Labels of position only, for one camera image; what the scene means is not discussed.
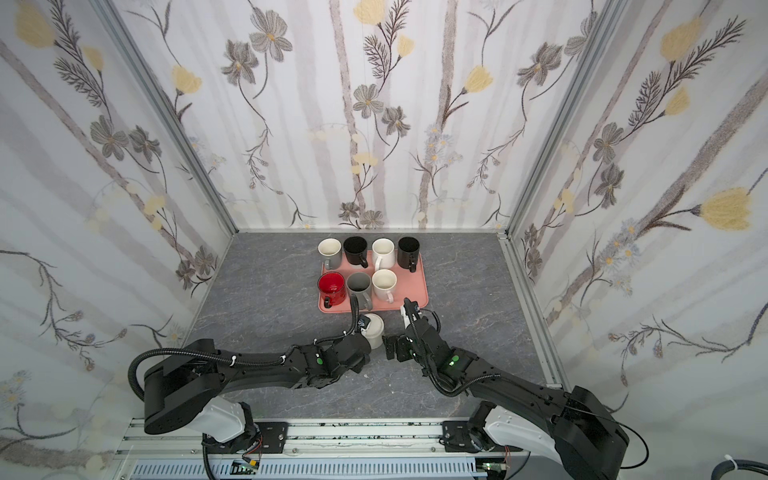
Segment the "cream upside-down mug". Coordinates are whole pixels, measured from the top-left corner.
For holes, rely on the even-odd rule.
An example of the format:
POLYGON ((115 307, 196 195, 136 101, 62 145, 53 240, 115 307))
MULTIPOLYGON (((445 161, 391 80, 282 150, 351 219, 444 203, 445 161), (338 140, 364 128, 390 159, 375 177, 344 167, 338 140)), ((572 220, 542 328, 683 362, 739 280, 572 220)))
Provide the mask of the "cream upside-down mug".
POLYGON ((370 344, 371 349, 375 350, 383 345, 384 321, 375 313, 366 313, 364 315, 371 319, 371 323, 362 331, 362 334, 370 344))

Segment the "grey upside-down mug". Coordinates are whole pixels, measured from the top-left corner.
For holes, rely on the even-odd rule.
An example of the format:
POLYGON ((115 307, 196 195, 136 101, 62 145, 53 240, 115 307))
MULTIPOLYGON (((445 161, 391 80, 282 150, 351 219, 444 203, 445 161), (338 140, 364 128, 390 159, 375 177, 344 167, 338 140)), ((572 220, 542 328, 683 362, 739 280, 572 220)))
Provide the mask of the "grey upside-down mug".
POLYGON ((350 303, 357 302, 363 311, 373 310, 373 292, 371 277, 365 272, 354 272, 346 279, 347 294, 350 303))

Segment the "red mug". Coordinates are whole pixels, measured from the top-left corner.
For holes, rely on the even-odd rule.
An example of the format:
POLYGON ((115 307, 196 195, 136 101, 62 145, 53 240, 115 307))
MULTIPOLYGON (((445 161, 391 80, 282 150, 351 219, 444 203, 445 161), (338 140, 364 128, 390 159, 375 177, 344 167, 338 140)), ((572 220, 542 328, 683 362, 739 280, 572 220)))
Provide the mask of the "red mug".
POLYGON ((317 281, 320 295, 320 305, 324 309, 330 309, 343 303, 346 299, 346 286, 344 276, 338 272, 327 272, 317 281))

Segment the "light grey mug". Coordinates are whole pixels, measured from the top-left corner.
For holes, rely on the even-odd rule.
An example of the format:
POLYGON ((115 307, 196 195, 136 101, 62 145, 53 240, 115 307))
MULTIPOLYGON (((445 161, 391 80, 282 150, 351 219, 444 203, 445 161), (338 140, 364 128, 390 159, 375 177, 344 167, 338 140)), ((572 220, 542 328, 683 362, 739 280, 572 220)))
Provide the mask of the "light grey mug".
POLYGON ((322 240, 318 244, 317 250, 322 257, 324 269, 336 270, 341 266, 343 246, 338 239, 326 238, 322 240))

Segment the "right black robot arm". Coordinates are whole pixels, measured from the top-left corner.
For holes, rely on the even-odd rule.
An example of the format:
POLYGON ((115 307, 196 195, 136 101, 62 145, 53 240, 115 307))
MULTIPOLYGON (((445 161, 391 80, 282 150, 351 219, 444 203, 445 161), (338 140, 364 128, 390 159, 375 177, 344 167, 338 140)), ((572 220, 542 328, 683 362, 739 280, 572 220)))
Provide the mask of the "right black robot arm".
POLYGON ((468 393, 493 408, 528 421, 553 441, 554 458, 574 479, 616 479, 630 444, 631 428, 614 419, 589 390, 570 391, 534 384, 494 367, 477 354, 452 347, 440 329, 406 298, 400 308, 405 331, 388 338, 388 357, 410 358, 433 387, 446 397, 468 393))

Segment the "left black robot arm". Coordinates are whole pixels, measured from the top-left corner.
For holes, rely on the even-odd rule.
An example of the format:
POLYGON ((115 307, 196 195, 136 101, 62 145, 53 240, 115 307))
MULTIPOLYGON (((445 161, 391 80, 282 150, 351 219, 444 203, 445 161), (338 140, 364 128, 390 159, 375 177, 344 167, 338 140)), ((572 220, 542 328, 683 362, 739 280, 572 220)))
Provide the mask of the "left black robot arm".
POLYGON ((325 388, 370 360, 362 334, 359 302, 351 301, 352 324, 343 334, 292 345, 283 354, 221 350, 211 339, 183 348, 158 348, 137 355, 127 380, 144 404, 144 431, 151 435, 194 428, 223 442, 252 421, 246 408, 221 397, 258 388, 325 388))

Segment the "pale pink mug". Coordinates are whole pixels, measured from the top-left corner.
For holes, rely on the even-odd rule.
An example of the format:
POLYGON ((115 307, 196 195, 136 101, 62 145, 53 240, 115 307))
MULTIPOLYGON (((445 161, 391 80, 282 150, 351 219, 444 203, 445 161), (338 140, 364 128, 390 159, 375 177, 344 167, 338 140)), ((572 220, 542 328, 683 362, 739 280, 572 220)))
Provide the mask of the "pale pink mug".
POLYGON ((398 283, 395 272, 390 269, 380 269, 372 275, 371 281, 376 298, 382 302, 393 304, 398 283))

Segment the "black and white mug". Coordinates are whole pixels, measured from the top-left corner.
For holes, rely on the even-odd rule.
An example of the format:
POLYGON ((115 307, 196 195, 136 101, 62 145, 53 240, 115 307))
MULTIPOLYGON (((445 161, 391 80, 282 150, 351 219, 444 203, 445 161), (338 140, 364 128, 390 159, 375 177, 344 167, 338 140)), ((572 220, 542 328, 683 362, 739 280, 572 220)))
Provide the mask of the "black and white mug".
POLYGON ((368 242, 362 236, 347 237, 342 243, 347 262, 362 269, 369 267, 367 258, 368 242))

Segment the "pink plastic tray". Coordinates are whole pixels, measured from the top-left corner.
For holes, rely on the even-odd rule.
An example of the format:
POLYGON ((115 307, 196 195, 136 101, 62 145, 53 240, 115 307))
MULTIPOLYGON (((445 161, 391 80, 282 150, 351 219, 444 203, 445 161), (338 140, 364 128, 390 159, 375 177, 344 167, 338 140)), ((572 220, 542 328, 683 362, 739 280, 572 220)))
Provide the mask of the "pink plastic tray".
MULTIPOLYGON (((350 264, 347 261, 346 256, 342 255, 342 263, 338 269, 327 270, 324 266, 322 266, 320 275, 324 275, 326 273, 338 273, 344 278, 347 278, 349 275, 355 273, 356 271, 361 271, 369 276, 373 276, 375 269, 373 252, 370 250, 367 251, 367 260, 369 262, 369 267, 361 269, 357 265, 350 264)), ((386 300, 379 299, 376 294, 372 292, 371 295, 374 312, 397 311, 403 305, 405 298, 409 298, 410 300, 417 302, 420 307, 428 305, 429 295, 427 290, 427 283, 421 264, 417 266, 417 269, 414 273, 411 273, 408 269, 401 268, 398 264, 393 266, 392 271, 397 277, 397 284, 393 293, 393 302, 388 303, 386 300)), ((345 297, 339 305, 326 308, 324 304, 324 297, 320 292, 318 292, 317 307, 324 314, 341 314, 351 312, 349 299, 347 297, 345 297)))

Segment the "black dark grey mug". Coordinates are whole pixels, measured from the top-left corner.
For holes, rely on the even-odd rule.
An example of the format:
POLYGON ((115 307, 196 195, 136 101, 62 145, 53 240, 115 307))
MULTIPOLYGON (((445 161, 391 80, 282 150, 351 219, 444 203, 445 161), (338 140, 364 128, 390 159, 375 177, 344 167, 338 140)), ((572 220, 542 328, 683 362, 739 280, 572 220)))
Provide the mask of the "black dark grey mug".
POLYGON ((415 273, 419 264, 420 242, 411 236, 401 237, 397 242, 397 264, 410 273, 415 273))

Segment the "white ribbed mug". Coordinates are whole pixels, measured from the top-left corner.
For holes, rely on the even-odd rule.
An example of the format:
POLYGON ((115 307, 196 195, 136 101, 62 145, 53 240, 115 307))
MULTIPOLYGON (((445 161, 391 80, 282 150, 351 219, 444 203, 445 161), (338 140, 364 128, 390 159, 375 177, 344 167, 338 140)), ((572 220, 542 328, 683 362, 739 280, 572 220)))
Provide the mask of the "white ribbed mug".
POLYGON ((371 250, 376 271, 392 269, 396 264, 396 248, 392 240, 379 238, 373 242, 371 250))

